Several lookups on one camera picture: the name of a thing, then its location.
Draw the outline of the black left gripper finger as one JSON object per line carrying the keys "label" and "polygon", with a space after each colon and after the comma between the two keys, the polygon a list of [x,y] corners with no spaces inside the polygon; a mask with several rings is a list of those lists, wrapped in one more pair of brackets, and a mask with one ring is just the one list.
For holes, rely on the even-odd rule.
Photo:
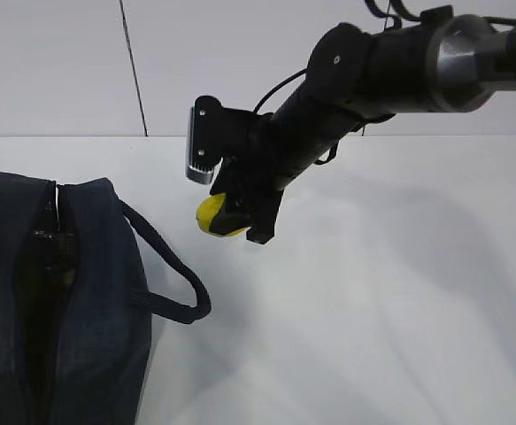
{"label": "black left gripper finger", "polygon": [[75,269],[78,254],[75,234],[37,229],[34,242],[38,258],[48,274],[62,274]]}

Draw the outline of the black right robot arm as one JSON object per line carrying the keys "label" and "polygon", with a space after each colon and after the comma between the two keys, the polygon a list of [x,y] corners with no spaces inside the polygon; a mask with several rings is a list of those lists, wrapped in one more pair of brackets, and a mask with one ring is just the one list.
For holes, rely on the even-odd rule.
{"label": "black right robot arm", "polygon": [[473,112],[502,91],[516,92],[516,19],[444,6],[375,35],[342,23],[318,41],[276,112],[252,113],[240,128],[236,112],[220,115],[223,163],[197,224],[267,243],[286,187],[332,160],[347,134],[402,113]]}

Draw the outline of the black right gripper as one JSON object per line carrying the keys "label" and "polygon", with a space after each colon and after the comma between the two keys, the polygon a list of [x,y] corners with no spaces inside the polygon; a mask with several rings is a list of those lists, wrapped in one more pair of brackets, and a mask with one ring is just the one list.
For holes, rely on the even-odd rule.
{"label": "black right gripper", "polygon": [[235,235],[249,228],[248,241],[266,244],[274,238],[283,192],[291,182],[293,126],[278,113],[226,112],[227,145],[211,187],[219,204],[211,232]]}

